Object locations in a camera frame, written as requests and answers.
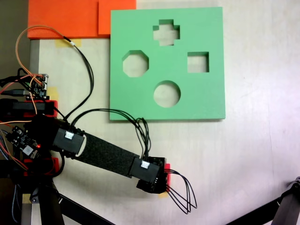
black robot arm segment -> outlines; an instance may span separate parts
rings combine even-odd
[[[28,137],[34,139],[42,149],[63,151],[63,154],[74,160],[97,166],[126,177],[140,179],[138,188],[149,193],[160,194],[166,191],[164,172],[165,159],[149,157],[148,161],[140,159],[137,154],[117,147],[98,137],[72,128],[63,120],[37,115],[26,125]],[[83,145],[83,152],[77,157]]]
[[[93,135],[85,133],[85,136],[84,151],[79,157],[75,157],[75,160],[131,177],[129,171],[134,158],[139,158],[138,155]]]

circuit board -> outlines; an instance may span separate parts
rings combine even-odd
[[[18,126],[15,126],[12,131],[12,133],[8,133],[6,135],[6,138],[16,149],[21,150],[30,158],[38,158],[40,156],[38,152],[40,146],[36,143],[36,141],[29,138]]]
[[[37,82],[32,82],[31,88],[34,90],[35,93],[37,93],[42,99],[49,100],[49,96],[47,96],[47,83],[48,83],[48,74],[41,74],[43,76],[37,76],[37,80],[39,80],[42,84],[38,84]],[[26,83],[28,86],[30,85],[30,79],[26,80]],[[31,100],[30,95],[26,95],[26,100]]]

orange foam block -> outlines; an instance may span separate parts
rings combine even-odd
[[[136,9],[136,0],[99,0],[98,35],[109,38],[111,34],[111,10]]]
[[[29,0],[28,26],[47,25],[68,38],[98,36],[98,0]],[[54,31],[33,28],[28,38],[61,38]]]
[[[136,0],[29,0],[28,26],[47,25],[68,38],[108,38],[111,10],[136,9]],[[61,38],[33,28],[30,39]]]

yellow tape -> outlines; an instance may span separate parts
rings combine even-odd
[[[23,196],[22,196],[22,203],[24,203],[24,204],[31,204],[30,194],[23,194]]]
[[[81,39],[71,39],[75,43],[77,47],[81,47]],[[55,39],[55,47],[56,48],[68,48],[73,47],[67,40],[65,39]]]
[[[48,87],[47,95],[50,96],[50,100],[58,101],[59,95],[58,95],[57,87]]]
[[[168,193],[165,191],[164,193],[159,194],[158,198],[167,198],[168,196]]]

black metal stand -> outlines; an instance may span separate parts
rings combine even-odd
[[[300,177],[292,182],[281,197],[228,223],[227,225],[296,225],[300,213]]]
[[[58,193],[52,179],[43,180],[31,194],[33,204],[40,204],[42,225],[64,225],[62,215],[81,225],[114,225],[110,221]]]
[[[60,209],[63,215],[81,225],[115,225],[63,195],[60,195]]]

